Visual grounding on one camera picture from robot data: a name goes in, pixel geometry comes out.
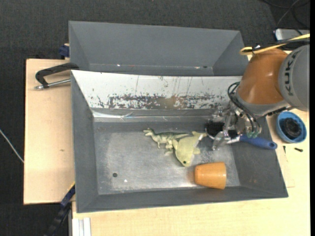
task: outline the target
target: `black cable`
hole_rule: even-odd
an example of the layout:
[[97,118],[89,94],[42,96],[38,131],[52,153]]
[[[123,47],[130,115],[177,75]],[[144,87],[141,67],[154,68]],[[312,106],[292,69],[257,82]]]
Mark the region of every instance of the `black cable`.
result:
[[310,0],[307,1],[306,3],[303,3],[303,4],[299,5],[299,6],[295,6],[295,5],[296,5],[297,2],[299,2],[300,0],[292,0],[293,3],[292,3],[289,7],[288,7],[288,6],[278,5],[278,4],[275,4],[275,3],[271,3],[271,2],[269,2],[268,0],[258,0],[258,1],[264,2],[264,3],[268,4],[268,5],[273,6],[273,7],[276,7],[276,8],[281,8],[281,9],[287,9],[287,10],[288,10],[288,11],[286,11],[286,12],[284,13],[284,15],[280,18],[280,20],[279,20],[278,23],[277,23],[277,26],[278,26],[279,23],[283,20],[283,18],[284,18],[289,12],[291,12],[293,18],[294,18],[300,25],[302,25],[302,26],[303,26],[304,28],[306,28],[306,29],[309,29],[309,27],[307,27],[306,24],[304,24],[303,22],[301,22],[301,21],[297,18],[295,9],[296,9],[296,8],[300,8],[300,7],[302,7],[302,6],[306,5],[306,4],[308,4],[308,3],[310,2]]
[[234,93],[235,89],[239,86],[240,82],[234,82],[233,84],[231,84],[228,89],[227,89],[227,95],[230,98],[230,100],[238,107],[240,108],[246,115],[246,117],[249,119],[251,126],[252,126],[252,132],[257,132],[256,127],[254,126],[253,120],[255,123],[256,122],[256,118],[253,116],[253,114],[250,113],[250,111],[248,109],[246,109],[244,106],[242,106],[237,100],[232,98],[232,93]]
[[283,18],[289,13],[289,12],[291,12],[291,10],[292,10],[292,8],[294,7],[294,5],[296,4],[296,3],[298,3],[300,0],[296,0],[293,4],[291,4],[291,6],[288,8],[288,10],[285,12],[285,14],[278,20],[278,22],[277,22],[277,25],[276,25],[276,27],[278,28],[278,26],[279,26],[279,24],[280,24],[280,22],[283,20]]

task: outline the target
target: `wooden table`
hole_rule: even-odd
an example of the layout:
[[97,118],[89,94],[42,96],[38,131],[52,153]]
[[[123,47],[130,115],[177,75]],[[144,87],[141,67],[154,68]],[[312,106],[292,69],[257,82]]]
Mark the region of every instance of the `wooden table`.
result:
[[[26,65],[26,125],[24,204],[60,202],[74,181],[71,134],[70,84],[49,90],[35,73],[68,60],[28,59]],[[66,79],[69,73],[50,76]],[[294,110],[309,130],[309,113]],[[194,206],[76,213],[91,218],[92,235],[276,235],[310,234],[309,135],[299,144],[286,144],[275,133],[275,118],[268,118],[288,198],[250,200]]]

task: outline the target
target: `metal sheet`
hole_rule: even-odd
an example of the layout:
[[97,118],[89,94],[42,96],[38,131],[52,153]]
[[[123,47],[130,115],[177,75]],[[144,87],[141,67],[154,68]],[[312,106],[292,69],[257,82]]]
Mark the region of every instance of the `metal sheet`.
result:
[[81,70],[140,75],[242,75],[237,30],[69,22],[71,62]]
[[[228,103],[227,87],[239,80],[72,71],[78,211],[287,196],[274,150],[238,143],[211,151],[212,141],[205,138],[198,145],[201,153],[184,167],[144,135],[147,128],[157,133],[203,132],[216,106]],[[137,100],[130,103],[122,97],[126,94]],[[144,95],[159,102],[140,104]],[[183,100],[170,101],[176,97]],[[263,136],[270,139],[264,119],[262,126]],[[226,189],[195,185],[194,166],[218,161],[227,166]]]

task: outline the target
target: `toy dinosaur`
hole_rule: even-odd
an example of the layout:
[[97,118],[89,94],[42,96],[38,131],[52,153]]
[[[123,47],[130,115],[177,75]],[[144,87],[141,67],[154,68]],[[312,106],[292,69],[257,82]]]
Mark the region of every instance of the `toy dinosaur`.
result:
[[173,145],[172,141],[173,139],[181,138],[184,136],[188,136],[188,133],[173,133],[173,132],[162,132],[162,133],[154,133],[154,131],[150,128],[147,130],[143,130],[144,133],[146,133],[146,136],[151,136],[153,141],[157,143],[157,147],[160,148],[160,144],[166,144],[165,148],[169,149],[165,153],[170,154],[173,153]]
[[172,140],[172,145],[175,149],[175,155],[177,159],[184,165],[188,167],[191,165],[194,154],[200,154],[200,149],[197,148],[198,140],[207,136],[207,133],[198,133],[192,131],[191,137],[184,137],[177,141],[176,139]]

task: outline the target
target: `orange plastic cup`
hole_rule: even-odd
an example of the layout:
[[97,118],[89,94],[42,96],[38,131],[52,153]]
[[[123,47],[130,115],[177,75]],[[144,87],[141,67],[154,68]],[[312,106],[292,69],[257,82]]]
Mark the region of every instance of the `orange plastic cup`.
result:
[[210,188],[225,189],[225,163],[216,162],[197,165],[195,167],[195,183]]

